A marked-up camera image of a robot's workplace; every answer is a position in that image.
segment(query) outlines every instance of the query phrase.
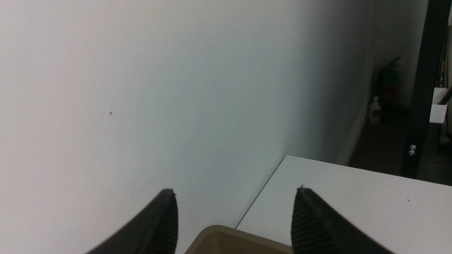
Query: baseboard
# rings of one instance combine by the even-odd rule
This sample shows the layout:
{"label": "baseboard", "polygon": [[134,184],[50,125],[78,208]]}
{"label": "baseboard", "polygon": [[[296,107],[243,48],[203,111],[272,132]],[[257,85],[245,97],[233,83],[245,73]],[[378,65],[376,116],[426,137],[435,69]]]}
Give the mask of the baseboard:
{"label": "baseboard", "polygon": [[366,98],[356,115],[356,118],[353,122],[352,127],[350,128],[350,131],[347,134],[347,138],[345,139],[344,144],[341,147],[341,150],[335,162],[338,165],[347,166],[350,162],[350,159],[352,158],[356,144],[359,140],[359,136],[361,135],[364,125],[366,124],[367,104],[368,100]]}

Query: beige container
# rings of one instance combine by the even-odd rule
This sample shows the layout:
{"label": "beige container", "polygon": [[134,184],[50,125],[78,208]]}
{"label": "beige container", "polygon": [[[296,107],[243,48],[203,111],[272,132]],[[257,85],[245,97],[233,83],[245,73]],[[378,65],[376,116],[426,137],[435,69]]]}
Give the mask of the beige container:
{"label": "beige container", "polygon": [[225,226],[210,226],[185,254],[292,254],[292,247]]}

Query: white bottle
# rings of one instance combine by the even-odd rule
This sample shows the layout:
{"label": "white bottle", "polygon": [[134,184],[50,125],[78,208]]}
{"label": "white bottle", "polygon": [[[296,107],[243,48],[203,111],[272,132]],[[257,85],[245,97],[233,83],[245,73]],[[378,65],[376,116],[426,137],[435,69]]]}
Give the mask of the white bottle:
{"label": "white bottle", "polygon": [[372,104],[369,106],[369,122],[372,125],[380,123],[381,107],[378,104],[378,96],[373,98]]}

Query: white table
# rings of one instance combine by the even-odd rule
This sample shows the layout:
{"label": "white table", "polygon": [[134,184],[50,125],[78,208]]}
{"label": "white table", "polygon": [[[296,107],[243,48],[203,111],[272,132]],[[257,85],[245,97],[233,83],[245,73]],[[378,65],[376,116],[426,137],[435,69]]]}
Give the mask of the white table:
{"label": "white table", "polygon": [[302,184],[395,253],[452,253],[452,187],[292,156],[237,229],[291,245],[293,202]]}

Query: white wall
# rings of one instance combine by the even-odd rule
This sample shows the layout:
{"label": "white wall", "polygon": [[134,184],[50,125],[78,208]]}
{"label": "white wall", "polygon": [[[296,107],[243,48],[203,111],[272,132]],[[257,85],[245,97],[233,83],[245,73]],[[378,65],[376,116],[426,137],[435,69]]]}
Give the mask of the white wall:
{"label": "white wall", "polygon": [[398,103],[409,107],[428,0],[375,1],[375,71],[400,56]]}
{"label": "white wall", "polygon": [[367,104],[371,9],[3,1],[0,249],[83,253],[174,188],[182,253],[284,155],[337,160]]}

